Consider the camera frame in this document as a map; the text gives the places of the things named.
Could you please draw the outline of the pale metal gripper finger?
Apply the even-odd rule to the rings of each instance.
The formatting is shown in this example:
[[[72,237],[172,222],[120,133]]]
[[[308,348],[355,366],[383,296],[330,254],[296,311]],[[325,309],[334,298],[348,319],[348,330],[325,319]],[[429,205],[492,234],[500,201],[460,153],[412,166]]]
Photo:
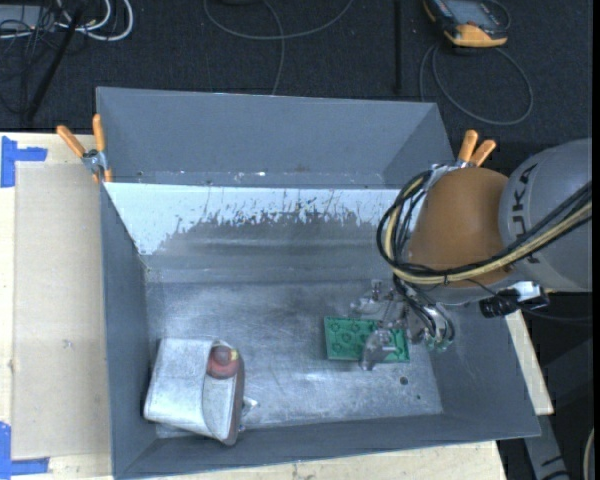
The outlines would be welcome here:
[[[383,280],[372,279],[370,288],[350,304],[353,317],[386,317],[394,303],[393,289]]]
[[[362,370],[372,370],[377,363],[384,361],[395,351],[391,331],[376,329],[366,338],[359,366]]]

